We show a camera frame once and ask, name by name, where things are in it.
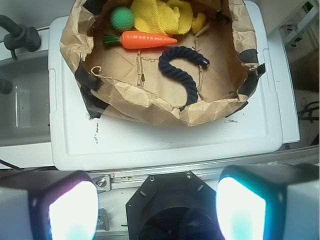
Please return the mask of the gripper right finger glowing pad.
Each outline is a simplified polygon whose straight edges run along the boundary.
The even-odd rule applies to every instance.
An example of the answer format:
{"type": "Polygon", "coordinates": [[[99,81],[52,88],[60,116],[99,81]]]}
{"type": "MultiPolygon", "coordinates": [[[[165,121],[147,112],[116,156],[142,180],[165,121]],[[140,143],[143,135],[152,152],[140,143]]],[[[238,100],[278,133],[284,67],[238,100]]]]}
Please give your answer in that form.
{"type": "Polygon", "coordinates": [[[320,238],[318,165],[229,165],[221,172],[215,201],[227,240],[320,238]]]}

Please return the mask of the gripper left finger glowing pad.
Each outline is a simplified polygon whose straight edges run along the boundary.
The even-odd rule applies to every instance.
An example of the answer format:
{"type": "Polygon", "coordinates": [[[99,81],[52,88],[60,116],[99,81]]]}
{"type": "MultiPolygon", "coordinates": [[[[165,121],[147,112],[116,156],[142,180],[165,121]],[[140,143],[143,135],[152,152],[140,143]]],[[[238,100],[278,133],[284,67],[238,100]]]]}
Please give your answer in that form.
{"type": "Polygon", "coordinates": [[[2,240],[92,240],[99,198],[90,176],[77,171],[2,171],[2,240]]]}

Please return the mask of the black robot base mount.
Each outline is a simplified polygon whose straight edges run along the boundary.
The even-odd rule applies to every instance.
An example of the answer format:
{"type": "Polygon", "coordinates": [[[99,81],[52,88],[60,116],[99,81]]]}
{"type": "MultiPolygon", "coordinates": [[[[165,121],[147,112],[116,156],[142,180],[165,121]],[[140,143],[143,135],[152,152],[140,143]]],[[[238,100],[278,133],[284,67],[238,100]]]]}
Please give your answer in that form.
{"type": "Polygon", "coordinates": [[[131,240],[222,240],[216,191],[193,172],[150,175],[125,205],[131,240]]]}

